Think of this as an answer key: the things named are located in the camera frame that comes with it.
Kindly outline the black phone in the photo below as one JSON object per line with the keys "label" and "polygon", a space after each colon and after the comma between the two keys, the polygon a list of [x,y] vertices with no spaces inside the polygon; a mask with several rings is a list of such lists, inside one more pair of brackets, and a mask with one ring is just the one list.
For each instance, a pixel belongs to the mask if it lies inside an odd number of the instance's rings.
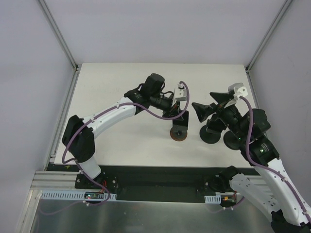
{"label": "black phone", "polygon": [[185,133],[188,131],[188,125],[189,125],[189,111],[186,110],[181,117],[173,120],[172,131],[175,133],[177,132]]}
{"label": "black phone", "polygon": [[207,133],[221,134],[227,128],[225,124],[217,116],[213,116],[207,121]]}

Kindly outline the black phone stand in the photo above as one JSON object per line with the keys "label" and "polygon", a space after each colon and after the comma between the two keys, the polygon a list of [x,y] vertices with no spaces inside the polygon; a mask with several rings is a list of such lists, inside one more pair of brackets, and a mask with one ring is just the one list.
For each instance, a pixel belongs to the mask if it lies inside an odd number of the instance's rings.
{"label": "black phone stand", "polygon": [[224,144],[231,150],[239,150],[240,140],[231,132],[227,131],[223,136]]}
{"label": "black phone stand", "polygon": [[204,141],[207,144],[215,144],[217,143],[220,138],[221,138],[221,134],[212,134],[212,133],[207,133],[206,132],[207,129],[207,124],[204,125],[199,132],[200,138],[202,139],[202,141]]}

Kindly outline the brown disc small stand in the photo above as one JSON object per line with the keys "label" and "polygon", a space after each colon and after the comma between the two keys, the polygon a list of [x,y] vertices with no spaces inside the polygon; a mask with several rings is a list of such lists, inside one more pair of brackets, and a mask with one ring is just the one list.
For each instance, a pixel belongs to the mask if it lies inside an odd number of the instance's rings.
{"label": "brown disc small stand", "polygon": [[174,140],[174,141],[184,141],[188,136],[188,132],[187,131],[174,131],[173,129],[170,130],[170,137]]}

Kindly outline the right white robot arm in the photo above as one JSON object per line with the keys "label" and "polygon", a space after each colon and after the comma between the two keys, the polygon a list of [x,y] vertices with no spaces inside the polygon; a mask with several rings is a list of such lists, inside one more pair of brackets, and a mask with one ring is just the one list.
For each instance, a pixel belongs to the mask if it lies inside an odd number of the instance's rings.
{"label": "right white robot arm", "polygon": [[272,195],[261,191],[234,166],[212,178],[208,182],[209,188],[220,193],[230,190],[240,193],[265,214],[276,233],[309,233],[311,207],[287,174],[274,144],[265,136],[271,127],[265,111],[252,108],[243,95],[232,92],[211,92],[210,95],[215,103],[191,104],[199,121],[206,122],[200,130],[201,139],[208,144],[216,143],[221,132],[227,130],[225,145],[241,152],[264,179]]}

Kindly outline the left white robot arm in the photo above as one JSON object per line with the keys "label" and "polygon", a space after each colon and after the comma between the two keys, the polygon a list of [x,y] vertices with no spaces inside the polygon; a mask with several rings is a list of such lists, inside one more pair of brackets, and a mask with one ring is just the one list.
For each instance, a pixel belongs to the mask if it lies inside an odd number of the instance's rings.
{"label": "left white robot arm", "polygon": [[162,111],[162,115],[150,114],[158,119],[172,121],[170,136],[175,141],[183,141],[188,135],[189,113],[187,108],[181,109],[181,102],[189,104],[189,89],[180,81],[174,91],[163,92],[165,79],[159,74],[150,74],[144,83],[127,91],[114,105],[87,117],[73,115],[69,118],[62,143],[66,147],[62,163],[66,164],[66,154],[70,152],[72,161],[86,176],[86,183],[93,189],[103,183],[101,169],[94,158],[95,139],[105,130],[120,121],[133,117],[142,111],[154,107]]}

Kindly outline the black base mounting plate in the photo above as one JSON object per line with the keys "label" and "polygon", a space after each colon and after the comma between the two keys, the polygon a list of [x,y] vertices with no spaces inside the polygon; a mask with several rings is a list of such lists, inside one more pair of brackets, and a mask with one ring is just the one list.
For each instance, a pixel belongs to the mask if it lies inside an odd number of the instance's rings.
{"label": "black base mounting plate", "polygon": [[117,200],[203,203],[231,193],[224,167],[101,166],[95,181]]}

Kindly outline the metal sheet front panel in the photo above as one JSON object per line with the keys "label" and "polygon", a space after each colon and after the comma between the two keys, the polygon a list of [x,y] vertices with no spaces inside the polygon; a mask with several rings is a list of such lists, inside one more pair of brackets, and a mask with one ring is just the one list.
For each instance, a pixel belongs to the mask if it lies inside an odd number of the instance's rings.
{"label": "metal sheet front panel", "polygon": [[270,222],[247,200],[222,210],[205,203],[40,200],[32,233],[271,233]]}

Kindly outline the right aluminium frame post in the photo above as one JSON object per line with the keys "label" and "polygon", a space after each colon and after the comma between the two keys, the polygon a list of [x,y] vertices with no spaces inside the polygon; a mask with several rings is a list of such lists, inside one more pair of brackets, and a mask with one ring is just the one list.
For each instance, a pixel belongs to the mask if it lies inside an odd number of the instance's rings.
{"label": "right aluminium frame post", "polygon": [[276,16],[274,17],[272,23],[268,27],[266,33],[264,34],[262,40],[260,41],[258,47],[256,48],[253,56],[251,57],[249,63],[245,66],[246,73],[250,73],[251,69],[259,59],[260,55],[263,53],[265,47],[267,46],[270,39],[273,37],[274,33],[276,32],[278,26],[281,24],[283,18],[286,16],[287,12],[294,4],[294,0],[285,0],[280,9],[278,10]]}

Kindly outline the aluminium frame post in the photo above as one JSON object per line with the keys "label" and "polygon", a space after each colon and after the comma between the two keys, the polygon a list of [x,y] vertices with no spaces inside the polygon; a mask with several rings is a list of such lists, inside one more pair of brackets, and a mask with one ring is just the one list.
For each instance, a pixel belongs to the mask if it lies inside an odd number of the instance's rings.
{"label": "aluminium frame post", "polygon": [[283,18],[286,16],[287,12],[294,4],[294,0],[285,0],[280,9],[278,10],[276,16],[274,17],[272,23],[268,27],[266,33],[264,34],[262,40],[260,41],[258,47],[256,48],[253,56],[251,57],[249,63],[245,66],[246,73],[250,73],[251,69],[259,59],[260,55],[263,53],[265,47],[267,46],[270,39],[273,37],[274,33],[276,32],[278,26],[281,24]]}
{"label": "aluminium frame post", "polygon": [[62,51],[64,52],[68,62],[70,63],[71,67],[73,68],[74,71],[78,71],[79,70],[79,64],[75,61],[69,46],[65,40],[65,38],[63,37],[56,20],[54,19],[51,10],[49,9],[47,3],[45,0],[36,0],[39,8],[41,9],[47,23],[49,24],[60,48],[62,49]]}

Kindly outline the front aluminium rail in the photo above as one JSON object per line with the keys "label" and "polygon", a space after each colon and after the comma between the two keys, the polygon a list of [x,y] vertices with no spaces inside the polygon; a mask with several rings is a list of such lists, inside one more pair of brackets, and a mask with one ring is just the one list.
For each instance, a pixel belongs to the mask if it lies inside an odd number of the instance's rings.
{"label": "front aluminium rail", "polygon": [[73,190],[78,172],[37,171],[31,190]]}

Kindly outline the left aluminium frame post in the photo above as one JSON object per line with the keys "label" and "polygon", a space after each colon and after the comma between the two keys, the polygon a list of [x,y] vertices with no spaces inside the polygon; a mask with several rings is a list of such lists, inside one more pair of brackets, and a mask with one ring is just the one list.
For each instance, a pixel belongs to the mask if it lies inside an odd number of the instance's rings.
{"label": "left aluminium frame post", "polygon": [[65,38],[63,37],[56,20],[54,19],[51,10],[49,9],[47,3],[45,0],[36,0],[39,8],[41,9],[47,23],[49,24],[60,48],[62,49],[62,51],[64,52],[68,62],[70,63],[71,67],[73,68],[74,71],[78,71],[79,70],[79,64],[75,61],[69,46],[65,40]]}

